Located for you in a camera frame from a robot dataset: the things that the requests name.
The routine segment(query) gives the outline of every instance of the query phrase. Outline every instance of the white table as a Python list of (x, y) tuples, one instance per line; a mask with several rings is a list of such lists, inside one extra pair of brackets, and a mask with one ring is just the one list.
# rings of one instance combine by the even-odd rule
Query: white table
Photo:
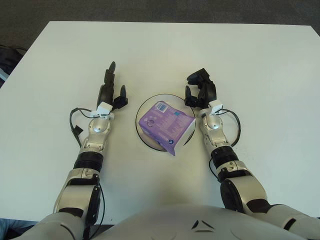
[[(223, 207), (199, 125), (176, 157), (147, 147), (135, 129), (144, 100), (184, 98), (186, 77), (200, 68), (238, 114), (234, 150), (269, 202), (320, 216), (320, 38), (310, 26), (50, 22), (0, 89), (0, 217), (39, 221), (52, 212), (79, 151), (70, 110), (95, 108), (112, 61), (114, 96), (125, 84), (129, 103), (114, 112), (101, 171), (104, 224), (163, 204)], [(223, 120), (232, 140), (235, 122)], [(83, 140), (88, 119), (73, 122)]]

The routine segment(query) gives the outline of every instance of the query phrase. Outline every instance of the circular plate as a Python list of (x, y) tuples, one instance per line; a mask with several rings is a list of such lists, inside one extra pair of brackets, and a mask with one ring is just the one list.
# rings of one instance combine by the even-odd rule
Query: circular plate
[[(192, 110), (191, 107), (185, 105), (185, 101), (181, 97), (178, 97), (178, 96), (172, 95), (172, 94), (155, 95), (155, 96), (152, 96), (152, 97), (148, 98), (144, 103), (142, 103), (142, 105), (138, 109), (138, 112), (136, 113), (136, 117), (135, 117), (135, 128), (136, 128), (136, 131), (137, 131), (139, 137), (141, 138), (141, 140), (147, 146), (149, 146), (152, 149), (158, 150), (158, 151), (166, 152), (167, 150), (165, 150), (159, 143), (157, 143), (157, 141), (155, 141), (154, 139), (149, 137), (147, 134), (145, 134), (144, 131), (139, 126), (140, 118), (142, 118), (142, 116), (145, 115), (145, 113), (149, 109), (151, 109), (151, 107), (153, 105), (155, 105), (156, 102), (158, 102), (158, 101), (164, 101), (167, 104), (169, 104), (171, 107), (173, 107), (175, 109), (178, 109), (179, 111), (182, 111), (185, 114), (187, 114), (187, 115), (189, 115), (191, 117), (194, 117), (194, 118), (195, 118), (195, 113), (194, 113), (194, 111)], [(187, 143), (191, 139), (193, 134), (194, 133), (192, 133), (190, 135), (190, 137), (188, 138), (188, 140), (185, 143)]]

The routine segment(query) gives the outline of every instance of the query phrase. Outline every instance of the barcode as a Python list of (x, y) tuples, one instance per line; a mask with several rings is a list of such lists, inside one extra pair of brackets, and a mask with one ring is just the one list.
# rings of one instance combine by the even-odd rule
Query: barcode
[(162, 102), (158, 102), (155, 107), (162, 113), (164, 113), (168, 108), (168, 106)]

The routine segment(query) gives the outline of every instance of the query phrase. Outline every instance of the black circle outline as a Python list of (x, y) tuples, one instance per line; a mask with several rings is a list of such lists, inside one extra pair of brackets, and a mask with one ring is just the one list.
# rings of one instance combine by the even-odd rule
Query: black circle outline
[[(142, 105), (145, 104), (145, 102), (148, 101), (149, 99), (152, 99), (153, 97), (156, 97), (156, 96), (159, 96), (159, 95), (171, 95), (171, 96), (175, 96), (175, 97), (183, 100), (181, 97), (179, 97), (179, 96), (177, 96), (177, 95), (174, 95), (174, 94), (169, 94), (169, 93), (161, 93), (161, 94), (157, 94), (157, 95), (151, 96), (151, 97), (149, 97), (147, 100), (145, 100), (145, 101), (141, 104), (141, 106), (139, 107), (138, 111), (136, 111), (135, 123), (134, 123), (134, 124), (135, 124), (136, 133), (138, 134), (139, 138), (142, 140), (142, 142), (143, 142), (145, 145), (147, 145), (149, 148), (154, 149), (154, 150), (157, 150), (157, 151), (159, 151), (159, 152), (167, 152), (167, 150), (159, 150), (159, 149), (156, 149), (156, 148), (154, 148), (154, 147), (152, 147), (152, 146), (149, 146), (149, 145), (140, 137), (140, 135), (139, 135), (139, 133), (138, 133), (138, 127), (137, 127), (138, 112), (139, 112), (140, 108), (142, 107)], [(191, 109), (194, 118), (196, 118), (195, 112), (194, 112), (194, 110), (192, 109), (192, 107), (189, 106), (189, 108)], [(196, 125), (197, 125), (197, 121), (195, 121), (195, 124), (194, 124), (194, 131), (192, 132), (192, 134), (190, 135), (190, 137), (188, 138), (188, 140), (185, 142), (184, 145), (186, 145), (186, 144), (190, 141), (190, 139), (192, 138), (192, 136), (194, 135), (195, 130), (196, 130)]]

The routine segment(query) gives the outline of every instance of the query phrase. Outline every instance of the black cable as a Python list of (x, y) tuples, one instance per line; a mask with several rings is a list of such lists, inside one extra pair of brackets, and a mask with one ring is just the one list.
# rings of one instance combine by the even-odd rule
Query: black cable
[(80, 111), (80, 113), (81, 113), (83, 116), (85, 116), (86, 118), (88, 118), (88, 119), (99, 118), (99, 116), (87, 116), (87, 115), (85, 115), (83, 111), (91, 112), (91, 110), (86, 109), (86, 108), (82, 108), (82, 107), (80, 107), (80, 108), (79, 108), (79, 107), (76, 107), (75, 109), (71, 110), (70, 116), (69, 116), (69, 124), (70, 124), (70, 128), (71, 128), (71, 132), (72, 132), (74, 138), (76, 139), (77, 143), (79, 144), (79, 146), (80, 146), (80, 148), (81, 148), (81, 142), (80, 142), (79, 136), (78, 136), (78, 134), (76, 133), (74, 126), (72, 125), (72, 115), (73, 115), (75, 112), (77, 112), (77, 111)]
[[(72, 125), (72, 115), (77, 112), (77, 111), (80, 111), (82, 113), (82, 115), (88, 119), (96, 119), (96, 118), (99, 118), (99, 116), (87, 116), (85, 115), (82, 111), (87, 111), (87, 112), (91, 112), (91, 110), (89, 109), (86, 109), (86, 108), (82, 108), (82, 107), (76, 107), (75, 109), (71, 110), (70, 112), (70, 116), (69, 116), (69, 123), (70, 123), (70, 127), (71, 127), (71, 132), (73, 133), (76, 141), (78, 142), (80, 148), (81, 148), (81, 142), (80, 142), (80, 139), (79, 139), (79, 136), (77, 135), (77, 133), (75, 132), (75, 128), (74, 126)], [(101, 194), (102, 194), (102, 201), (103, 201), (103, 213), (102, 213), (102, 218), (101, 218), (101, 221), (99, 223), (99, 226), (98, 228), (95, 230), (95, 232), (91, 235), (91, 237), (88, 238), (88, 240), (91, 240), (95, 234), (97, 234), (98, 230), (100, 229), (101, 225), (102, 225), (102, 222), (105, 218), (105, 211), (106, 211), (106, 201), (105, 201), (105, 195), (104, 195), (104, 191), (102, 190), (102, 187), (101, 187), (101, 184), (99, 183), (99, 187), (100, 187), (100, 190), (101, 190)]]
[(236, 123), (238, 124), (238, 133), (237, 133), (236, 138), (235, 138), (235, 140), (233, 141), (233, 143), (231, 143), (231, 146), (234, 147), (234, 146), (238, 143), (238, 141), (239, 141), (239, 139), (240, 139), (240, 134), (241, 134), (240, 119), (239, 119), (239, 117), (237, 116), (237, 114), (236, 114), (234, 111), (231, 111), (231, 110), (228, 110), (228, 109), (221, 109), (221, 110), (222, 110), (222, 111), (225, 111), (225, 112), (223, 112), (223, 113), (217, 113), (216, 115), (222, 115), (222, 114), (226, 114), (226, 113), (231, 113), (231, 114), (234, 116), (234, 118), (235, 118), (235, 120), (236, 120)]
[(99, 183), (99, 187), (101, 189), (101, 194), (102, 194), (102, 201), (103, 201), (103, 213), (102, 213), (102, 218), (101, 218), (101, 221), (100, 221), (100, 224), (98, 226), (98, 228), (95, 230), (95, 232), (91, 235), (91, 237), (89, 237), (89, 240), (91, 240), (95, 235), (96, 233), (98, 232), (98, 230), (100, 229), (101, 225), (102, 225), (102, 222), (104, 220), (104, 217), (105, 217), (105, 211), (106, 211), (106, 201), (105, 201), (105, 195), (104, 195), (104, 191), (102, 190), (102, 187), (101, 187), (101, 184)]
[(210, 160), (209, 160), (209, 169), (212, 172), (212, 174), (216, 177), (216, 179), (218, 179), (217, 175), (214, 173), (214, 171), (211, 168), (211, 165), (210, 165), (211, 161), (212, 161), (212, 158), (210, 158)]

